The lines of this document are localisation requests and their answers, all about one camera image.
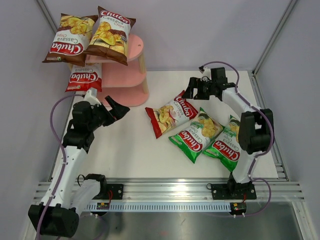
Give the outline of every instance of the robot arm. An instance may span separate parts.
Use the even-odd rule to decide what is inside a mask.
[[[59,164],[40,204],[29,208],[28,216],[35,229],[40,222],[41,235],[72,237],[88,202],[94,197],[108,198],[106,177],[99,174],[87,175],[81,187],[72,194],[75,179],[95,138],[94,131],[113,124],[130,110],[107,96],[105,99],[112,107],[108,111],[95,97],[96,94],[97,90],[91,88],[82,101],[73,105],[72,119],[62,142],[66,161]]]
[[[242,149],[237,166],[230,175],[227,187],[234,193],[235,186],[246,188],[250,185],[250,172],[255,168],[255,156],[267,150],[270,141],[270,129],[257,110],[261,111],[271,123],[273,128],[273,113],[270,109],[261,109],[260,107],[248,104],[249,101],[240,97],[236,91],[236,85],[228,83],[226,70],[220,68],[200,67],[202,77],[191,77],[189,85],[182,96],[187,99],[209,100],[211,95],[217,97],[220,101],[229,105],[240,117],[239,144]]]

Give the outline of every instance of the white wall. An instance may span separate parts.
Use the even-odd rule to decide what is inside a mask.
[[[18,240],[58,149],[49,116],[70,72],[62,63],[41,63],[54,35],[34,0],[2,2],[0,30],[0,239]],[[55,113],[60,134],[70,103]]]
[[[252,70],[290,0],[45,0],[52,17],[98,14],[137,18],[149,70],[195,70],[226,61]]]
[[[320,236],[320,1],[299,1],[261,72],[275,136],[291,179],[299,181]]]

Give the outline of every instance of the pink shelf tier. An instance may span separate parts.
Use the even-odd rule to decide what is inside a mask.
[[[140,37],[134,34],[129,34],[128,39],[128,55],[127,55],[127,62],[130,62],[136,58],[138,58],[144,49],[144,42]],[[87,64],[94,64],[94,63],[114,63],[115,61],[105,59],[101,56],[93,56],[87,55],[85,62]]]
[[[147,73],[140,73],[139,62],[128,62],[128,66],[117,62],[102,65],[103,88],[126,88],[141,84]]]
[[[108,95],[117,103],[127,107],[139,106],[147,101],[149,97],[149,93],[143,92],[142,84],[134,87],[102,88],[102,92],[98,92],[97,98],[106,107],[109,107],[109,104],[105,100],[105,97]]]

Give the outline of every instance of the brown chip bag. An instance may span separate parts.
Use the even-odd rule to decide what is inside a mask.
[[[99,27],[96,30],[85,54],[104,57],[128,65],[129,32],[136,22],[98,6]]]
[[[65,62],[85,66],[92,28],[98,15],[73,16],[61,13],[60,26],[43,63]]]

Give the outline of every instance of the chip bag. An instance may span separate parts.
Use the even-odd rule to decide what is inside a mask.
[[[182,91],[173,100],[159,109],[146,107],[145,111],[151,119],[155,138],[174,129],[175,127],[193,119],[198,111],[186,99],[182,98]]]
[[[240,157],[239,144],[240,122],[230,115],[230,121],[223,132],[214,140],[212,144],[203,152],[212,158],[220,159],[221,163],[232,172]]]
[[[170,136],[169,140],[178,146],[184,154],[193,162],[201,154],[212,139],[214,139],[221,131],[223,126],[200,108],[197,116],[185,130],[174,136]]]
[[[136,19],[105,10],[100,6],[98,6],[98,12],[99,27],[84,52],[128,66],[129,32]]]
[[[65,91],[87,91],[90,88],[102,91],[101,63],[86,64],[85,67],[73,65]]]
[[[86,55],[97,15],[73,16],[61,13],[60,26],[43,63],[65,62],[85,66]]]

